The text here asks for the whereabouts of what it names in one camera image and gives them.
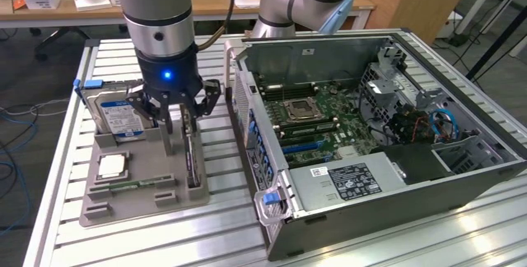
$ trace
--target blue led light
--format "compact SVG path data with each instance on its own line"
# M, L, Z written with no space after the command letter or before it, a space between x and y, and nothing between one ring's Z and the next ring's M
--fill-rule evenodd
M163 71L163 79L172 79L172 72L170 70Z

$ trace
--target black stand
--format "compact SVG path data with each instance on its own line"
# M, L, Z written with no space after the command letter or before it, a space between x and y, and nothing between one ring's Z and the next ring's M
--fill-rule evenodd
M40 51L51 44L53 43L63 35L65 35L68 32L76 33L80 37L83 37L84 40L89 39L89 36L84 33L84 31L80 30L79 27L61 27L57 31L55 31L53 34L49 35L49 37L45 38L45 40L35 47L35 58L39 61L45 61L48 59L48 56Z
M496 53L503 43L507 41L508 37L512 35L514 31L520 26L526 18L527 18L527 6L522 9L522 12L518 14L516 18L514 19L508 27L504 29L502 35L498 37L496 41L488 48L486 54L483 54L483 57L479 59L478 63L475 64L468 74L466 75L468 80L471 80L476 76L478 72L480 71L488 60L492 58L492 55Z

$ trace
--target blue cable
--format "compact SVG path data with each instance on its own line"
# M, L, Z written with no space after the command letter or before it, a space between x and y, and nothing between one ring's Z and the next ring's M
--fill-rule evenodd
M15 172L16 172L16 174L19 175L20 185L23 186L23 189L24 189L25 202L27 202L27 208L25 208L24 215L21 216L20 219L17 219L17 220L15 221L15 223L11 224L11 226L9 226L4 231L0 232L0 237L1 237L1 236L4 236L4 235L8 233L8 231L9 231L15 226L17 226L17 225L27 219L27 217L28 217L28 215L29 215L29 209L31 209L31 199L29 199L29 191L27 190L27 184L25 184L24 174L23 174L23 172L19 170L19 167L16 167L16 165L15 165L13 163L11 163L11 162L0 162L0 164L4 164L4 165L7 165L7 166L9 166L9 167L12 167L12 168L15 169Z
M27 124L31 125L31 127L33 127L33 131L29 135L29 137L27 138L25 141L23 141L17 146L15 146L13 148L8 149L8 152L15 152L16 150L19 150L21 147L24 147L27 145L27 143L33 139L36 133L37 133L37 125L33 122L28 122L28 121L17 121L11 119L9 117L7 117L5 115L0 114L0 117L3 117L7 121L12 122L12 123L17 123L17 124Z
M438 109L438 110L434 110L431 113L430 113L430 124L431 124L431 129L434 130L434 132L435 132L435 134L442 134L440 132L439 132L439 130L438 130L438 128L435 127L435 124L434 124L434 114L435 113L443 113L444 115L447 115L448 116L448 118L450 118L450 120L452 121L452 125L454 125L454 134L455 134L455 139L459 137L459 126L458 126L458 123L455 122L455 117L454 117L454 114L451 113L451 111L448 111L447 109Z

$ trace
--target hard drive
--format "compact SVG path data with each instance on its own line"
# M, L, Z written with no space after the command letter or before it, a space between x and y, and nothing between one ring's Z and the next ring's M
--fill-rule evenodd
M141 83L91 80L81 90L97 134L112 134L116 142L144 139L144 130L155 127L155 122L140 116L125 101L128 91Z

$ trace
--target green circuit board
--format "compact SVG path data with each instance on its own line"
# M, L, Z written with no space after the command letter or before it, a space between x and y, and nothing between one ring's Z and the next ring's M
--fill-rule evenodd
M284 153L290 168L340 159L336 153L340 147L352 146L358 155L367 155L378 147L351 104L351 91L332 83L316 87L314 96L266 102L272 124L282 126L283 133L276 133L282 148L318 144L316 149Z

